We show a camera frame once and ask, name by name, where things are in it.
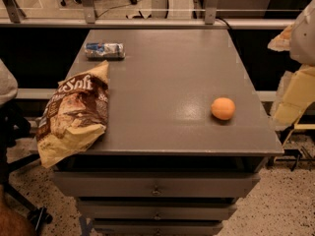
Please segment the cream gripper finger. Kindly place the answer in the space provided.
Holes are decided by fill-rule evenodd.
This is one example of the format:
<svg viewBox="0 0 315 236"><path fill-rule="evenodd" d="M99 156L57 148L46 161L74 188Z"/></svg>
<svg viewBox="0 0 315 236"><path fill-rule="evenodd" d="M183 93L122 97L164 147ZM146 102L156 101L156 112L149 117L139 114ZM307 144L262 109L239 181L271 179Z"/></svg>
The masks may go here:
<svg viewBox="0 0 315 236"><path fill-rule="evenodd" d="M315 102L315 67L302 65L296 72L285 71L270 110L276 131L291 126Z"/></svg>
<svg viewBox="0 0 315 236"><path fill-rule="evenodd" d="M278 52L289 51L292 29L293 25L287 26L268 43L268 48Z"/></svg>

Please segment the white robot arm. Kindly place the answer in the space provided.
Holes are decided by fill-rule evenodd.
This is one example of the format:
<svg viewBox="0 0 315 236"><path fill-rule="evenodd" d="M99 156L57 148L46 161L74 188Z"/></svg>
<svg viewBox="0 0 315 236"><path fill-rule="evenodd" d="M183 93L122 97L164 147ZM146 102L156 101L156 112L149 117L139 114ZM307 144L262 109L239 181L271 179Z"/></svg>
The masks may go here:
<svg viewBox="0 0 315 236"><path fill-rule="evenodd" d="M270 112L272 126L283 131L315 102L315 0L269 42L268 48L288 51L290 58L301 64L294 73L284 72Z"/></svg>

